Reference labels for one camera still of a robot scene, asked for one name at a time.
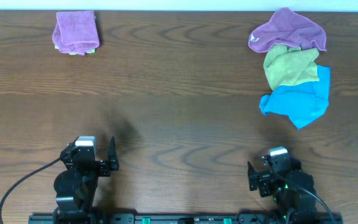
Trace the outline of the blue microfibre cloth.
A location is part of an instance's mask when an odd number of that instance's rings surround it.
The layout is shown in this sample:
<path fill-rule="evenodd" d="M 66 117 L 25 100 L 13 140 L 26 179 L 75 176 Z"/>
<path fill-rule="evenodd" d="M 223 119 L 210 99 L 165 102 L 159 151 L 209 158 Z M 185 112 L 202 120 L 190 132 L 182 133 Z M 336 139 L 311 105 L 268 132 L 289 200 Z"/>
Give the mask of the blue microfibre cloth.
<path fill-rule="evenodd" d="M 317 72 L 317 82 L 280 86 L 271 94 L 261 97 L 259 108 L 262 114 L 285 115 L 297 129 L 320 118 L 329 106 L 331 69 L 318 65 Z"/>

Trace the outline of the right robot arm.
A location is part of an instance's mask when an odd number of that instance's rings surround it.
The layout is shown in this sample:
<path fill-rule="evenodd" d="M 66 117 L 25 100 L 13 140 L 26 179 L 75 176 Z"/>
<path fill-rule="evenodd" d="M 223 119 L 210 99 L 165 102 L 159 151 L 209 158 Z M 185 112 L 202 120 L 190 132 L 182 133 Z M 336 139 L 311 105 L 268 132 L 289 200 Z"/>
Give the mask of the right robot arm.
<path fill-rule="evenodd" d="M 313 177 L 301 170 L 301 162 L 288 154 L 264 156 L 268 169 L 257 172 L 248 165 L 249 189 L 261 197 L 273 197 L 277 209 L 263 219 L 264 223 L 313 223 L 316 199 Z"/>

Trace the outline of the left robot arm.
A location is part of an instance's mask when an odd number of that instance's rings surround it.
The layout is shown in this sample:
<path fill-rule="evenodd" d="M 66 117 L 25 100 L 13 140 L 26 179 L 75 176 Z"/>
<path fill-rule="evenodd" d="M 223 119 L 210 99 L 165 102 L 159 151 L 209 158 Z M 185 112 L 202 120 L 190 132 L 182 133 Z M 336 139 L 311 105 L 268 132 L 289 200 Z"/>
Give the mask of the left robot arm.
<path fill-rule="evenodd" d="M 94 136 L 78 136 L 60 153 L 60 160 L 67 169 L 53 183 L 58 205 L 52 215 L 53 223 L 104 222 L 104 215 L 93 207 L 93 200 L 98 179 L 109 177 L 112 171 L 119 169 L 115 139 L 109 142 L 106 160 L 97 160 L 96 151 Z"/>

